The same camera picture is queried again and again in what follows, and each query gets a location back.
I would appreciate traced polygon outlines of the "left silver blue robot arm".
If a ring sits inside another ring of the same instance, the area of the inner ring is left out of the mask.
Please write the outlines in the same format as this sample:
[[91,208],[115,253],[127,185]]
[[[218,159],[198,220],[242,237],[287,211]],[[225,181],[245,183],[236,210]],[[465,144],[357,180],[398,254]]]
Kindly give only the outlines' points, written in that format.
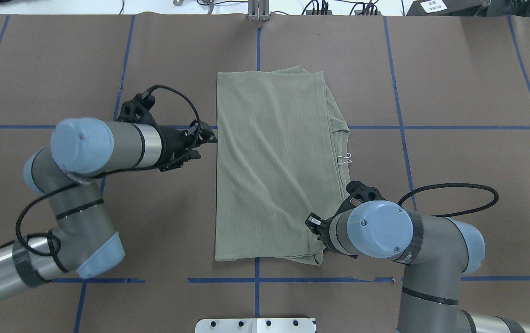
[[50,145],[24,166],[25,182],[39,198],[19,214],[15,239],[0,246],[0,301],[67,272],[88,279],[118,265],[125,251],[98,179],[179,168],[200,158],[198,146],[217,141],[198,120],[185,130],[92,117],[62,120]]

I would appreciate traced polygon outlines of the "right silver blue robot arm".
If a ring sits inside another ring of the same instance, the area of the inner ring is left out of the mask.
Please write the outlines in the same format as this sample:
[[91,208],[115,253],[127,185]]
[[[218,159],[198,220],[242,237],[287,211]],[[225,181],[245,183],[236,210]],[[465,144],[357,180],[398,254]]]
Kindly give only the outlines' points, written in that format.
[[346,202],[327,219],[311,213],[305,225],[333,253],[404,264],[398,333],[530,333],[530,324],[459,308],[462,276],[486,255],[473,225],[385,200]]

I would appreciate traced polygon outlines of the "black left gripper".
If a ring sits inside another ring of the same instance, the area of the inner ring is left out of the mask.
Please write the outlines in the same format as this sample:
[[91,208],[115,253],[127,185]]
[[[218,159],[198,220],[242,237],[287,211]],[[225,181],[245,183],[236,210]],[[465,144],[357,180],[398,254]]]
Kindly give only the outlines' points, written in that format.
[[162,150],[158,169],[161,172],[180,168],[190,160],[199,160],[202,156],[195,148],[200,144],[218,143],[218,138],[212,131],[201,131],[199,140],[196,141],[197,124],[191,124],[185,130],[159,126],[159,134]]

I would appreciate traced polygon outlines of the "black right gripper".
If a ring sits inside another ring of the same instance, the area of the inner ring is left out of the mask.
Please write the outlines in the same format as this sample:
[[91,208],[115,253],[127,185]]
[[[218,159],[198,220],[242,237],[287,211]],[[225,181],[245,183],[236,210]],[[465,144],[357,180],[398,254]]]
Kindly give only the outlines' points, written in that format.
[[305,225],[307,225],[309,230],[316,230],[315,234],[318,240],[323,243],[326,249],[333,253],[339,253],[339,250],[331,240],[331,228],[328,221],[322,220],[315,213],[309,213]]

